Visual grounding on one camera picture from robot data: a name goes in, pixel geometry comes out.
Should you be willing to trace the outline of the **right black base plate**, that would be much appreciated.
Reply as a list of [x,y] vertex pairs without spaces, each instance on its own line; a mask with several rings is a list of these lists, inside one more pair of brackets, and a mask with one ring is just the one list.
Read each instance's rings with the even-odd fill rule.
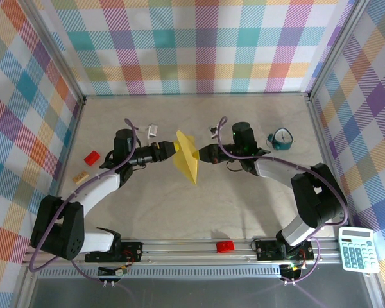
[[276,240],[253,241],[252,250],[256,253],[258,261],[312,261],[314,252],[312,244],[304,241],[296,246],[279,243]]

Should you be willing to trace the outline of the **yellow paper sheet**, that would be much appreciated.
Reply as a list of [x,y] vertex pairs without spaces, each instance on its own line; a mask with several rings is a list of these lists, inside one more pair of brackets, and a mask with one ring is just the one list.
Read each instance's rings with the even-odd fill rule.
[[194,185],[198,182],[198,161],[200,155],[195,145],[195,139],[180,130],[176,132],[175,150],[173,157],[175,167]]

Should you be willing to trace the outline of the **red plastic block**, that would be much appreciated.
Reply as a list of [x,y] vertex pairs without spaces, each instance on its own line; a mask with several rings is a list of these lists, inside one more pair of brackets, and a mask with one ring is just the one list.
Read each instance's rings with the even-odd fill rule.
[[218,241],[216,243],[216,251],[218,253],[227,253],[235,250],[234,242],[231,240],[228,241]]
[[97,151],[92,151],[90,152],[85,158],[84,158],[84,162],[88,165],[88,166],[93,166],[99,159],[100,159],[100,154],[97,152]]

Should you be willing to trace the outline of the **right connector board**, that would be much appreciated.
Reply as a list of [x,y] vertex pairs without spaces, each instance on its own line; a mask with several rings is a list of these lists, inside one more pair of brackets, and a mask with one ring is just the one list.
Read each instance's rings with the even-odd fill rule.
[[280,274],[283,281],[298,280],[302,276],[302,271],[306,270],[306,265],[285,264],[280,265]]

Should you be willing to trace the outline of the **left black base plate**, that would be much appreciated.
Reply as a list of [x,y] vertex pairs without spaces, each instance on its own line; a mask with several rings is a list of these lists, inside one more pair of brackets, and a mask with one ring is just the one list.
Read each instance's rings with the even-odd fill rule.
[[142,242],[121,241],[112,245],[107,252],[90,252],[85,255],[88,263],[134,263],[140,262],[142,257]]

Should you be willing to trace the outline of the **teal alarm clock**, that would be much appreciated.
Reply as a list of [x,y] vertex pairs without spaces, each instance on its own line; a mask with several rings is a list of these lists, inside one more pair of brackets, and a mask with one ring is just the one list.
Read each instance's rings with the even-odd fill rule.
[[294,139],[287,128],[279,128],[267,137],[267,145],[277,151],[289,150],[293,145]]

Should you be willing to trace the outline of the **white calculator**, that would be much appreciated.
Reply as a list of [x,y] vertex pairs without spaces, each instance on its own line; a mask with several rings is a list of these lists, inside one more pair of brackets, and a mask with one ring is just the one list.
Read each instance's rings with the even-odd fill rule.
[[361,227],[341,227],[338,232],[342,267],[345,271],[378,274],[379,261],[374,231]]

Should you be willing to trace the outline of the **aluminium mounting rail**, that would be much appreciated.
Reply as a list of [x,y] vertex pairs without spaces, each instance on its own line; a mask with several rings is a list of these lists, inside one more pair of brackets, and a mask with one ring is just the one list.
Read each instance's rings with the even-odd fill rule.
[[[318,246],[312,243],[315,259],[318,264],[341,264],[341,252],[334,238],[319,238]],[[289,264],[294,261],[258,261],[251,248],[251,239],[233,239],[234,251],[218,253],[216,243],[220,239],[141,239],[143,243],[141,259],[134,266],[167,266],[167,265],[236,265],[236,264]],[[44,265],[53,256],[46,252],[38,252],[33,267]]]

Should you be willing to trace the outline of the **left connector board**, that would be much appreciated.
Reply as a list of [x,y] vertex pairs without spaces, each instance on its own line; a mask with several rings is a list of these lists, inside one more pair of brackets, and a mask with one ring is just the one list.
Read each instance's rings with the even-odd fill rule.
[[98,266],[98,275],[99,276],[115,276],[122,277],[128,273],[128,266]]

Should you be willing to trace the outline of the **connector board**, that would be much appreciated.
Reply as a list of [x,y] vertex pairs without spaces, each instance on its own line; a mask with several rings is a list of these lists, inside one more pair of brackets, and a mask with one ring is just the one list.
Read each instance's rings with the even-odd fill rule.
[[298,280],[302,276],[302,271],[306,270],[306,265],[285,264],[280,265],[280,274],[283,281]]
[[115,276],[122,277],[128,273],[128,266],[98,266],[98,275],[99,276]]

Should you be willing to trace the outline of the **aluminium wall rail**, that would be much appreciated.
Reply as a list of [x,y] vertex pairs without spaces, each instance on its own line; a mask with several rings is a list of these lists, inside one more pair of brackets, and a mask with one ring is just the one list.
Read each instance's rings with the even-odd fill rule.
[[213,94],[146,94],[146,95],[88,95],[86,101],[99,99],[146,99],[146,98],[211,98],[211,97],[309,97],[307,92],[251,92]]

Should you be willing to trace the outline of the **aluminium side rail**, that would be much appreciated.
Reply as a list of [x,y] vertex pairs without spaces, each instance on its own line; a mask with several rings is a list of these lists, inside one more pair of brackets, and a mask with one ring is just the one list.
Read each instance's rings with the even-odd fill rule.
[[337,170],[335,167],[335,163],[333,161],[332,152],[331,152],[330,146],[327,142],[325,132],[323,129],[323,125],[322,125],[322,123],[320,121],[320,117],[318,115],[318,111],[317,111],[314,103],[312,102],[312,100],[310,98],[306,98],[305,102],[307,105],[307,109],[309,111],[309,115],[311,117],[311,121],[312,121],[312,125],[314,127],[314,132],[315,132],[316,138],[318,140],[318,147],[320,149],[320,153],[321,153],[321,157],[323,159],[323,162],[326,165],[328,165],[331,173],[333,174],[333,176],[335,178],[336,183],[338,184],[339,188],[341,189],[343,196],[346,198],[344,189],[343,189],[341,182],[338,178],[338,173],[337,173]]
[[76,134],[79,129],[83,110],[86,104],[87,97],[85,96],[84,100],[82,102],[79,102],[74,108],[74,113],[64,138],[65,144],[63,149],[61,150],[61,165],[60,167],[56,167],[56,179],[52,180],[51,185],[49,187],[48,194],[50,195],[57,196],[62,192],[62,187],[67,174],[66,168],[68,165],[69,157],[71,156],[74,147]]

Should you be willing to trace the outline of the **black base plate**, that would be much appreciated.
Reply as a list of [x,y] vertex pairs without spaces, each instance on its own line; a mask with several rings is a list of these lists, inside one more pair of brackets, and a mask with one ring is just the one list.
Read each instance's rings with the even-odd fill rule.
[[134,263],[140,262],[142,257],[142,242],[121,241],[112,245],[107,252],[90,252],[85,255],[88,263]]
[[258,261],[312,261],[314,252],[312,244],[304,241],[296,246],[279,243],[276,240],[253,241],[252,250],[256,253]]

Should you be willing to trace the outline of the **aluminium corner post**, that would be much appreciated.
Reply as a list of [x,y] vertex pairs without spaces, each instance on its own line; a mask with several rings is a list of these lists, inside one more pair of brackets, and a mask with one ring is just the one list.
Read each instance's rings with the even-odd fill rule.
[[67,64],[62,52],[58,48],[56,41],[54,40],[51,32],[48,30],[46,23],[42,19],[37,7],[33,0],[17,0],[29,21],[32,23],[39,39],[42,41],[43,46],[47,50],[48,54],[54,61],[56,67],[60,71],[60,74],[64,78],[66,84],[69,86],[74,97],[77,99],[80,105],[84,105],[86,101],[86,95],[80,89],[73,72]]
[[346,46],[362,14],[370,4],[370,1],[371,0],[347,0],[345,9],[338,17],[337,24],[330,33],[330,38],[326,41],[327,45],[323,50],[322,58],[319,60],[305,90],[309,101],[314,101],[324,86],[338,56]]

